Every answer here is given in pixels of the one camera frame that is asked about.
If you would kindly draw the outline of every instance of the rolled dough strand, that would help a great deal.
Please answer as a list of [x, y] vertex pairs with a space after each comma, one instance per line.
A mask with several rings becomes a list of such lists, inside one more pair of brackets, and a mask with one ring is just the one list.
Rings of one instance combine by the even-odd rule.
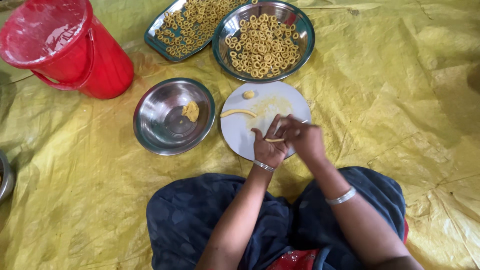
[[227, 110], [223, 113], [220, 114], [220, 117], [225, 117], [225, 116], [229, 116], [233, 113], [246, 113], [248, 115], [251, 115], [253, 117], [257, 117], [257, 115], [249, 110], [244, 110], [244, 109], [232, 109], [232, 110]]
[[281, 139], [265, 139], [265, 141], [269, 142], [269, 143], [276, 143], [276, 142], [283, 142], [285, 141], [284, 138], [281, 138]]

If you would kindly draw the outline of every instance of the bucket rim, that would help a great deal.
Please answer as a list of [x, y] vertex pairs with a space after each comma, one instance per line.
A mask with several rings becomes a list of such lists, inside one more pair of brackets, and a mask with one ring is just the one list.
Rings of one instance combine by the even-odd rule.
[[20, 5], [18, 8], [16, 8], [9, 16], [9, 18], [5, 21], [5, 24], [3, 27], [0, 29], [0, 58], [2, 58], [7, 64], [20, 68], [20, 69], [34, 69], [39, 66], [43, 66], [46, 64], [50, 64], [50, 62], [57, 60], [58, 58], [61, 58], [67, 52], [69, 52], [70, 48], [75, 46], [77, 42], [80, 40], [80, 37], [82, 37], [85, 32], [88, 30], [92, 19], [93, 19], [93, 8], [92, 4], [90, 3], [89, 0], [83, 0], [85, 3], [85, 12], [84, 16], [82, 19], [82, 24], [80, 25], [80, 28], [77, 29], [77, 31], [73, 34], [72, 38], [65, 44], [60, 50], [55, 51], [47, 56], [40, 57], [36, 60], [32, 61], [17, 61], [9, 55], [9, 53], [5, 52], [5, 48], [3, 47], [3, 44], [7, 43], [7, 35], [10, 33], [10, 31], [6, 30], [9, 28], [8, 26], [10, 24], [13, 24], [13, 19], [16, 18], [18, 13], [20, 12], [20, 9], [25, 8], [25, 6], [31, 2], [34, 2], [36, 0], [27, 0], [25, 3]]

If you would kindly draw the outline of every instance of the bracelet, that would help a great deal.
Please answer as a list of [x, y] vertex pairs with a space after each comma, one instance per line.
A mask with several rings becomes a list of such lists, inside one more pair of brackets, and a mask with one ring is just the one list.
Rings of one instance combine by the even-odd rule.
[[325, 201], [327, 201], [327, 204], [329, 205], [341, 204], [343, 202], [350, 200], [356, 193], [357, 193], [357, 190], [353, 186], [350, 186], [350, 189], [344, 195], [333, 200], [329, 200], [326, 198]]
[[253, 162], [254, 162], [254, 164], [257, 164], [258, 166], [260, 166], [260, 168], [264, 168], [265, 170], [267, 170], [269, 172], [275, 172], [275, 168], [270, 167], [267, 164], [261, 163], [258, 160], [254, 160]]

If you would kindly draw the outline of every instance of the woman's right hand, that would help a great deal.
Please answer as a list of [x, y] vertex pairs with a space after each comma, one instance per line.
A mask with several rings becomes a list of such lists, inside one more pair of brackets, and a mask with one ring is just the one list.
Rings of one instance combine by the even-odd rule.
[[307, 167], [323, 166], [329, 162], [325, 156], [325, 144], [321, 127], [300, 123], [292, 118], [282, 119], [286, 126], [286, 143], [293, 146]]

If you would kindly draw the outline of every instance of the plastic sheet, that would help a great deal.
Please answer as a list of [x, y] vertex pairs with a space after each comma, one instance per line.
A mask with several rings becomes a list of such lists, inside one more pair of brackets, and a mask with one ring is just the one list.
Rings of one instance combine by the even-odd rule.
[[[0, 22], [19, 1], [0, 2]], [[307, 99], [337, 167], [369, 167], [404, 190], [407, 246], [426, 269], [480, 265], [480, 17], [476, 1], [289, 1], [316, 31], [311, 59], [284, 79]], [[220, 111], [241, 81], [211, 46], [179, 63], [142, 40], [169, 1], [95, 0], [95, 15], [135, 66], [112, 100], [61, 92], [0, 61], [0, 148], [18, 183], [0, 206], [0, 269], [150, 269], [150, 196], [204, 172], [246, 176], [252, 163], [218, 122], [194, 149], [162, 157], [132, 130], [151, 86], [202, 82]], [[295, 198], [312, 178], [294, 155], [269, 191]]]

